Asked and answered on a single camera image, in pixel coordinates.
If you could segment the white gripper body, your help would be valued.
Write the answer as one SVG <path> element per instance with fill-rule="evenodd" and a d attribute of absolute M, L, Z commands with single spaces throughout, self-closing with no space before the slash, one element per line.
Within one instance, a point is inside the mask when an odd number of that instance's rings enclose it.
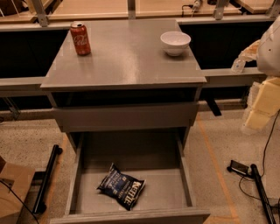
<path fill-rule="evenodd" d="M 246 47 L 243 51 L 241 51 L 238 58 L 247 62 L 256 60 L 259 44 L 260 40 L 255 41 L 254 43 Z"/>

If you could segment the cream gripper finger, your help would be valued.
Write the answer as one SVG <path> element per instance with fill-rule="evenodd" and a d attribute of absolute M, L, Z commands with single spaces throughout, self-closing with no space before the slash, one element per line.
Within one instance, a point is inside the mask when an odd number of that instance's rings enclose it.
<path fill-rule="evenodd" d="M 280 78 L 265 80 L 259 87 L 253 110 L 271 117 L 280 109 Z"/>
<path fill-rule="evenodd" d="M 241 126 L 241 131 L 244 134 L 252 135 L 263 130 L 263 128 L 270 121 L 270 117 L 256 113 L 246 109 L 243 115 L 243 122 Z"/>

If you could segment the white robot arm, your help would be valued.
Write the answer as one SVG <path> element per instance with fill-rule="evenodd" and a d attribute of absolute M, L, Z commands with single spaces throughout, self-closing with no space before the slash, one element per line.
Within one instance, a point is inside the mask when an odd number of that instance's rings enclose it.
<path fill-rule="evenodd" d="M 245 113 L 243 131 L 261 131 L 280 109 L 280 16 L 262 37 L 239 54 L 240 60 L 255 60 L 257 69 L 267 75 L 261 84 L 252 87 L 253 102 Z"/>

